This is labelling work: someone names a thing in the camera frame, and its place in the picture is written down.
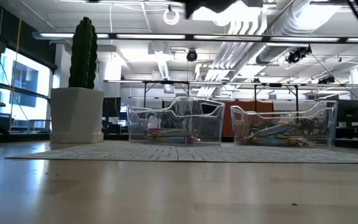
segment exposed duct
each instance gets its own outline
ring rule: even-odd
[[[310,35],[324,25],[340,6],[311,5],[312,0],[295,0],[287,11],[268,30],[270,35]],[[269,64],[288,47],[266,46],[256,63]]]
[[[324,25],[341,7],[311,5],[312,0],[294,0],[286,11],[267,31],[269,35],[311,35]],[[268,65],[282,56],[288,47],[254,44],[240,63],[239,73],[244,78],[252,78]]]
[[[149,43],[149,55],[155,54],[157,57],[155,58],[158,64],[158,70],[161,73],[162,80],[168,80],[169,77],[169,69],[167,65],[166,55],[169,55],[169,45],[166,42],[161,40],[155,40]],[[171,85],[164,85],[165,93],[174,93],[175,87]]]
[[[261,34],[266,29],[266,11],[262,7],[249,7],[241,1],[233,5],[235,5],[234,8],[237,11],[237,21],[230,23],[230,29],[227,34]],[[244,57],[250,46],[249,43],[223,42],[219,53],[210,66],[216,71],[213,72],[214,75],[207,75],[204,81],[222,80]],[[198,96],[210,96],[215,89],[217,88],[201,87]]]

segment transparent container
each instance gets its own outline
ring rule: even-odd
[[[174,146],[220,145],[224,103],[180,96],[168,108],[127,106],[129,140]]]
[[[306,111],[256,113],[231,106],[234,142],[252,146],[331,148],[337,101],[320,101]]]

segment white ceiling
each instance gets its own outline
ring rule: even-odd
[[[274,14],[279,12],[287,5],[290,0],[277,0],[277,7],[269,11],[268,19],[272,19]],[[0,5],[11,11],[15,15],[20,12],[24,15],[24,20],[44,32],[73,32],[78,21],[82,17],[87,16],[92,19],[97,32],[110,32],[109,4],[83,4],[72,2],[59,2],[59,0],[0,0]],[[111,7],[111,23],[113,32],[153,32],[153,33],[189,33],[189,34],[223,34],[227,32],[228,27],[219,27],[210,21],[192,21],[181,18],[179,23],[170,26],[163,21],[163,11],[147,11],[147,19],[149,20],[150,30],[147,26],[145,16],[140,11],[140,6],[129,6],[134,10],[124,8],[122,6]],[[145,6],[146,10],[165,9],[165,6]],[[350,35],[358,36],[358,21],[353,13],[348,9],[342,9],[337,12],[325,25],[316,30],[313,35]],[[134,73],[151,73],[157,68],[155,62],[145,62],[147,57],[147,47],[149,41],[100,41],[99,44],[115,45],[129,61],[130,70],[123,70],[125,75]],[[198,52],[199,60],[213,60],[219,52],[220,42],[169,42],[170,51],[175,51],[175,57],[168,62],[168,67],[174,70],[191,70],[194,71],[195,63],[186,62],[186,51],[194,48]],[[327,68],[340,67],[338,78],[346,80],[348,72],[343,70],[352,66],[342,66],[344,62],[338,62],[337,55],[343,58],[343,61],[354,60],[358,58],[358,45],[317,45],[312,46],[313,53],[318,55],[322,64]],[[108,58],[109,54],[100,53],[100,58]],[[288,71],[292,77],[301,77],[297,81],[306,80],[307,78],[323,72],[325,69],[317,63],[313,58],[305,58],[301,61],[307,65],[298,64],[290,70],[284,68],[282,64],[278,67],[268,67],[265,69],[269,77],[285,77]]]

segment pipe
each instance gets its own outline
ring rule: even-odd
[[[140,6],[142,8],[142,12],[143,12],[144,20],[146,22],[146,26],[147,26],[149,32],[152,32],[152,27],[150,26],[149,18],[147,18],[146,10],[144,8],[144,3],[140,4]]]
[[[232,34],[234,32],[234,27],[235,27],[235,22],[231,21],[230,22],[230,28],[229,31],[227,32],[227,34]],[[227,45],[228,44],[232,44],[231,42],[223,42],[221,49],[219,50],[219,53],[217,54],[217,56],[215,57],[213,63],[212,63],[212,67],[216,68],[217,67],[217,62],[220,61],[220,59],[222,58],[224,52],[227,52]]]
[[[234,26],[233,34],[235,34],[235,35],[239,34],[239,31],[241,30],[241,27],[242,27],[242,22],[236,21],[235,26]],[[231,56],[231,52],[236,50],[237,44],[238,43],[232,43],[232,42],[229,43],[229,48],[225,52],[225,54],[223,55],[222,59],[220,60],[218,68],[225,69],[224,64],[228,60],[228,58]]]
[[[241,30],[239,31],[240,35],[246,34],[247,30],[249,28],[249,22],[243,21]],[[225,61],[223,61],[220,64],[221,68],[229,68],[229,64],[239,55],[239,52],[241,51],[241,44],[242,43],[233,43],[233,54],[230,54],[230,57],[228,57]]]
[[[265,31],[266,26],[267,26],[267,16],[266,16],[266,13],[264,13],[262,11],[260,24],[259,24],[259,20],[255,19],[252,22],[252,26],[251,26],[248,34],[261,34],[262,32]],[[248,52],[248,50],[251,47],[252,47],[251,43],[241,43],[239,55],[237,55],[235,57],[235,59],[233,60],[233,62],[230,63],[229,68],[230,69],[234,68],[240,62],[240,60],[242,60],[244,58],[244,55],[246,54],[246,52]]]
[[[267,24],[267,30],[269,30],[272,25],[277,21],[278,18],[292,5],[292,3],[295,0],[291,0],[268,24]]]
[[[272,35],[310,35],[324,25],[340,8],[340,6],[310,5],[312,0],[294,0],[292,5],[268,30]],[[269,64],[280,56],[288,47],[266,46],[259,53],[256,62]]]

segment security camera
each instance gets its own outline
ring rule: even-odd
[[[186,57],[188,62],[194,62],[197,60],[197,53],[196,50],[191,49],[189,50],[189,52],[187,53],[187,57]]]

